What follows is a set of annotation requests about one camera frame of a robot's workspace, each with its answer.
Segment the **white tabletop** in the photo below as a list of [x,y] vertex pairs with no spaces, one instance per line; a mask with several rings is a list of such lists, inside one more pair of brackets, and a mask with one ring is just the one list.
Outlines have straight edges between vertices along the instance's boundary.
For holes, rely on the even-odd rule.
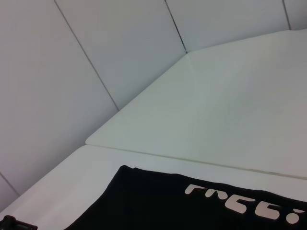
[[191,52],[86,141],[307,177],[307,32]]
[[20,221],[37,225],[38,229],[62,230],[99,198],[122,165],[179,173],[307,201],[306,180],[84,146],[2,211],[0,219],[5,215],[13,215]]

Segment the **white surface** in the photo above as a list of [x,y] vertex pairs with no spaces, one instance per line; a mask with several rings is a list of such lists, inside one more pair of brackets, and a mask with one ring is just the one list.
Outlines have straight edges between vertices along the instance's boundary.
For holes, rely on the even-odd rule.
[[163,0],[57,0],[121,109],[185,51]]
[[282,0],[167,0],[188,51],[288,30]]
[[0,171],[23,193],[117,110],[52,0],[0,1],[0,70]]
[[0,219],[5,215],[13,215],[18,220],[37,225],[38,229],[64,229],[99,198],[122,165],[179,173],[307,201],[305,180],[85,146],[1,212]]
[[307,177],[307,32],[191,52],[86,143]]
[[11,202],[18,198],[18,195],[0,176],[0,210],[4,210]]
[[307,1],[284,0],[292,30],[307,28]]

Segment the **white lettering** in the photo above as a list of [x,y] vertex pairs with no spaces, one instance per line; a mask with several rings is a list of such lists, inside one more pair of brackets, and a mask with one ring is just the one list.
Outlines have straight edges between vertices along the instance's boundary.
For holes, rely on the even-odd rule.
[[256,207],[255,210],[256,215],[270,219],[277,219],[279,217],[279,211],[268,208],[269,205],[278,206],[261,201]]
[[211,197],[213,195],[213,193],[215,193],[215,192],[217,192],[217,195],[219,196],[219,198],[221,200],[225,200],[228,197],[226,192],[219,191],[219,190],[214,190],[214,189],[208,189],[206,191],[206,197]]
[[200,187],[200,186],[197,186],[197,185],[194,185],[194,184],[190,184],[190,185],[186,188],[185,193],[186,193],[186,194],[190,194],[190,193],[194,190],[194,188],[201,188],[201,189],[204,189],[204,187]]
[[246,200],[246,201],[255,201],[255,199],[251,199],[248,197],[240,196],[240,195],[232,195],[225,203],[225,206],[231,210],[234,210],[238,213],[245,213],[246,206],[238,203],[238,200]]

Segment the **white wall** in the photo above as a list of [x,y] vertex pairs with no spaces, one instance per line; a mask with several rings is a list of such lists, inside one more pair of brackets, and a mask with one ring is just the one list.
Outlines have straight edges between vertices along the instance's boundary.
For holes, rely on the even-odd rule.
[[188,51],[288,30],[282,0],[167,0]]
[[307,0],[284,0],[292,30],[307,29]]
[[164,0],[57,0],[121,109],[185,55]]
[[0,172],[19,194],[117,112],[52,0],[0,1],[0,108]]

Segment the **black t-shirt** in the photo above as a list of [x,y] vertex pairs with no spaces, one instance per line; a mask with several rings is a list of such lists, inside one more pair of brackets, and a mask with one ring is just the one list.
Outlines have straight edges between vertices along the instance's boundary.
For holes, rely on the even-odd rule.
[[122,166],[67,230],[306,230],[305,210],[265,191]]

